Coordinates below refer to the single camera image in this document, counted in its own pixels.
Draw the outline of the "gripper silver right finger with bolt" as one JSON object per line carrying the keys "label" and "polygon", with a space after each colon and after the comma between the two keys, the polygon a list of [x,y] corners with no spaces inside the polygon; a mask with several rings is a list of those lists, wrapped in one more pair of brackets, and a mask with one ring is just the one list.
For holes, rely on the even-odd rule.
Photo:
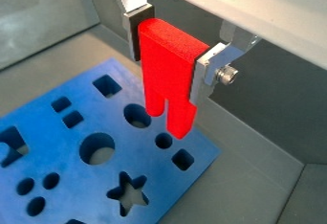
{"label": "gripper silver right finger with bolt", "polygon": [[226,43],[219,42],[195,59],[190,93],[194,105],[199,105],[213,94],[217,83],[229,85],[234,82],[239,71],[230,66],[230,63],[242,57],[261,41],[257,34],[226,20],[221,28],[221,39]]}

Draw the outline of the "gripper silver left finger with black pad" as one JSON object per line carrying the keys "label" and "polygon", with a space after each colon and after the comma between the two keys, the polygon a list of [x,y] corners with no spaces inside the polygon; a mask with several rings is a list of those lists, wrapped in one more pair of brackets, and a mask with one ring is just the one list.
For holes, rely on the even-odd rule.
{"label": "gripper silver left finger with black pad", "polygon": [[123,27],[129,34],[131,54],[135,61],[141,61],[138,26],[155,17],[155,7],[147,0],[117,0],[123,13]]}

